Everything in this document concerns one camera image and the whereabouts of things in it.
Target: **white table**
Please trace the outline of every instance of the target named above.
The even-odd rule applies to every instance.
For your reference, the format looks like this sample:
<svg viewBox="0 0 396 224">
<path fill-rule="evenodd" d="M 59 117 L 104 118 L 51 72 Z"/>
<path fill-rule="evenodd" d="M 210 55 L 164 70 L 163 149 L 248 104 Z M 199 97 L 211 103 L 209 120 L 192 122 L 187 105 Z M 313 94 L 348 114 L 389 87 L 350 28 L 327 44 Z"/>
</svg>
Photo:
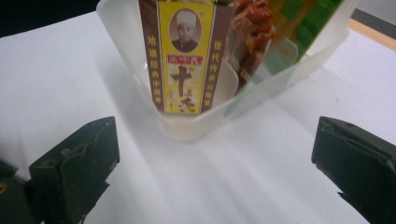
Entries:
<svg viewBox="0 0 396 224">
<path fill-rule="evenodd" d="M 95 12 L 0 39 L 0 157 L 27 167 L 115 116 L 89 223 L 366 223 L 310 157 L 319 116 L 396 144 L 396 52 L 351 31 L 323 68 L 190 143 L 168 139 Z"/>
</svg>

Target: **wooden edge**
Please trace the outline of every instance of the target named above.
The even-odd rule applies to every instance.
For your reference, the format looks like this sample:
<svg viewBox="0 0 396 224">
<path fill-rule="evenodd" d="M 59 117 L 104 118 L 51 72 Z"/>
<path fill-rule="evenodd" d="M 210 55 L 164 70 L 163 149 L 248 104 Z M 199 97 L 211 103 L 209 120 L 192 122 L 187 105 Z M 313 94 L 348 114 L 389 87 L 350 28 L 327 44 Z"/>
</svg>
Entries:
<svg viewBox="0 0 396 224">
<path fill-rule="evenodd" d="M 379 33 L 378 31 L 376 31 L 376 30 L 374 30 L 374 29 L 372 29 L 358 21 L 350 20 L 349 28 L 362 34 L 362 35 L 369 37 L 370 39 L 374 40 L 375 42 L 377 42 L 387 48 L 396 50 L 396 39 L 393 39 L 387 35 L 383 35 L 383 34 Z"/>
</svg>

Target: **translucent plastic container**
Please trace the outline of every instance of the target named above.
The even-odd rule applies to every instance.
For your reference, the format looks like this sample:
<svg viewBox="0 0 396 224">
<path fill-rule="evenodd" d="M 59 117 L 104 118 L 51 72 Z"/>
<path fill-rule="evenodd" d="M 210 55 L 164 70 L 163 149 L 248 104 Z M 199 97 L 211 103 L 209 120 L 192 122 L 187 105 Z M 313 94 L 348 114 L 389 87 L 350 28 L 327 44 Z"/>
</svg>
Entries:
<svg viewBox="0 0 396 224">
<path fill-rule="evenodd" d="M 358 1 L 344 0 L 341 3 L 297 64 L 271 74 L 267 70 L 267 61 L 263 61 L 253 79 L 235 97 L 233 97 L 237 83 L 235 73 L 230 66 L 222 66 L 212 108 L 197 116 L 164 114 L 159 112 L 152 103 L 138 1 L 102 0 L 97 6 L 97 13 L 122 59 L 136 77 L 146 99 L 151 103 L 151 108 L 156 111 L 165 134 L 176 140 L 190 141 L 210 132 L 221 123 L 249 110 L 319 69 L 347 38 L 347 24 Z"/>
</svg>

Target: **product box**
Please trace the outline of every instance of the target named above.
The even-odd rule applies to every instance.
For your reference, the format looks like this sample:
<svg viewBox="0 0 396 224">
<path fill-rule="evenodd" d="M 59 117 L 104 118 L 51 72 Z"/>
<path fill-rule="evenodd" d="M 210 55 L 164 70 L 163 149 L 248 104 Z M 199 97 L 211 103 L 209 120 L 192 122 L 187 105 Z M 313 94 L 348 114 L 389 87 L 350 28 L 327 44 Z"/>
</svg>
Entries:
<svg viewBox="0 0 396 224">
<path fill-rule="evenodd" d="M 228 23 L 225 3 L 139 0 L 151 96 L 166 113 L 212 106 Z"/>
</svg>

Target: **snack package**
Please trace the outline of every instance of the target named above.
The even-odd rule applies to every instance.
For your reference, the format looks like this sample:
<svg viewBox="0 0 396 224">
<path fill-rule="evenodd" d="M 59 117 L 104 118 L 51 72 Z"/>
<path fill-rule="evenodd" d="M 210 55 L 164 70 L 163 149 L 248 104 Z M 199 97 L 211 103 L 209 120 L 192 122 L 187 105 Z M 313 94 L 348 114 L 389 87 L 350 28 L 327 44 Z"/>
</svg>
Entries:
<svg viewBox="0 0 396 224">
<path fill-rule="evenodd" d="M 235 0 L 224 58 L 241 90 L 258 66 L 271 74 L 299 62 L 342 0 Z"/>
<path fill-rule="evenodd" d="M 233 14 L 227 3 L 139 0 L 158 110 L 198 114 L 211 107 Z"/>
</svg>

